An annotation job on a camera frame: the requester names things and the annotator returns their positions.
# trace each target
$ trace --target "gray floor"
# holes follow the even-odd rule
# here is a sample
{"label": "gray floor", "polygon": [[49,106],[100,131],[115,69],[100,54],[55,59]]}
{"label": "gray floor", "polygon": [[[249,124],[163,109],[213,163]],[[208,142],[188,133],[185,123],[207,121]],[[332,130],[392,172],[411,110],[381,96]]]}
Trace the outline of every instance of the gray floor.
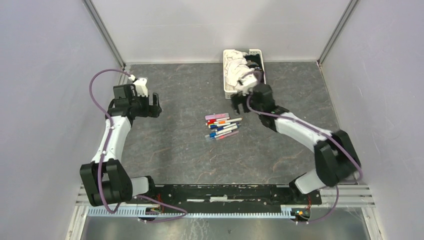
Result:
{"label": "gray floor", "polygon": [[[276,103],[329,130],[338,128],[329,94],[314,62],[265,64]],[[222,63],[133,65],[159,94],[159,118],[138,118],[129,132],[122,163],[130,177],[151,175],[157,184],[286,184],[314,167],[313,154],[291,138],[261,125],[254,113],[240,133],[207,141],[205,115],[230,113]]]}
{"label": "gray floor", "polygon": [[[313,209],[318,218],[328,209]],[[368,240],[361,209],[338,208],[325,221],[296,226],[288,219],[182,218],[144,224],[129,217],[88,217],[83,240]]]}

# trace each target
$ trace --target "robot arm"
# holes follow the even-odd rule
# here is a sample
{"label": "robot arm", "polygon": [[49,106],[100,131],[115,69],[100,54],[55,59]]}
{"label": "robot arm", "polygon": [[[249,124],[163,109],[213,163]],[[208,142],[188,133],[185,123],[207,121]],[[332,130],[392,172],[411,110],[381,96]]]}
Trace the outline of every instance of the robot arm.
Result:
{"label": "robot arm", "polygon": [[[251,111],[247,106],[247,100],[248,96],[243,92],[231,96],[231,104],[237,114],[240,114],[239,104],[243,105],[245,113]],[[325,186],[334,187],[357,170],[353,163],[326,136],[336,140],[361,166],[346,132],[342,130],[331,132],[321,129],[296,117],[288,109],[276,105],[269,85],[259,83],[254,86],[249,98],[249,105],[255,111],[282,116],[273,117],[260,114],[259,119],[265,127],[295,139],[314,153],[315,169],[297,177],[289,184],[296,195],[308,194]]]}
{"label": "robot arm", "polygon": [[[121,203],[131,200],[138,194],[145,194],[153,181],[149,177],[131,178],[127,175],[121,162],[125,139],[136,117],[157,118],[162,109],[159,105],[159,96],[153,93],[153,104],[149,105],[149,94],[146,87],[147,79],[131,75],[131,84],[113,87],[114,99],[110,102],[107,113],[111,116],[113,126],[106,118],[106,126],[97,153],[91,163],[84,164],[79,174],[85,191],[92,206],[103,205],[97,181],[98,171],[102,177],[107,174],[108,179],[102,180],[103,194],[108,204]],[[101,155],[104,155],[102,169],[99,169]]]}

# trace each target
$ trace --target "crumpled towel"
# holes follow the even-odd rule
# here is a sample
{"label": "crumpled towel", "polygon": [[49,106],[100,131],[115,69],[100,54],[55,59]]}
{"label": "crumpled towel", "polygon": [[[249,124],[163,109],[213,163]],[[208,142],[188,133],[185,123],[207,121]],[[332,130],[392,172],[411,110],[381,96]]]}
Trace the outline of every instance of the crumpled towel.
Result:
{"label": "crumpled towel", "polygon": [[255,69],[246,66],[248,63],[245,59],[246,55],[246,52],[237,50],[225,51],[224,53],[225,82],[228,85],[229,90],[242,91],[245,87],[240,85],[238,81],[241,80],[244,82],[246,79],[255,78],[255,76],[251,74]]}

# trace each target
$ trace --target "dark marble-patterned surface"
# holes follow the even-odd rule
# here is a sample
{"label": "dark marble-patterned surface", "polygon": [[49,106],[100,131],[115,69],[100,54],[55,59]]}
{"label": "dark marble-patterned surface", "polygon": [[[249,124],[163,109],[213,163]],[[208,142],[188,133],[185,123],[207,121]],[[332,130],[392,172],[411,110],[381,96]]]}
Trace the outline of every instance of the dark marble-patterned surface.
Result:
{"label": "dark marble-patterned surface", "polygon": [[[262,126],[252,112],[240,133],[207,141],[205,115],[230,113],[224,98],[222,63],[133,65],[159,94],[159,118],[137,118],[122,164],[130,177],[151,175],[157,184],[287,184],[314,168],[311,151],[288,136]],[[314,62],[270,62],[266,81],[276,104],[320,128],[336,130],[329,94]]]}

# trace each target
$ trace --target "pink marker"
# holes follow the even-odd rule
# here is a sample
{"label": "pink marker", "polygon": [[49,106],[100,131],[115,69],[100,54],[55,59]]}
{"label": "pink marker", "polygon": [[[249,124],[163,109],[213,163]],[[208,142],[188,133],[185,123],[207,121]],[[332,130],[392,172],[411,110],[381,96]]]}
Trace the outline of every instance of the pink marker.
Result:
{"label": "pink marker", "polygon": [[212,119],[222,119],[222,118],[228,118],[228,117],[230,117],[228,113],[219,113],[219,114],[204,116],[204,119],[212,120]]}
{"label": "pink marker", "polygon": [[238,134],[239,132],[240,132],[240,131],[239,131],[239,130],[237,130],[237,131],[230,132],[230,133],[228,133],[228,134],[224,134],[224,135],[222,135],[222,136],[217,137],[217,138],[216,138],[216,140],[220,140],[220,139],[224,139],[224,138],[229,137],[229,136],[236,135],[236,134]]}

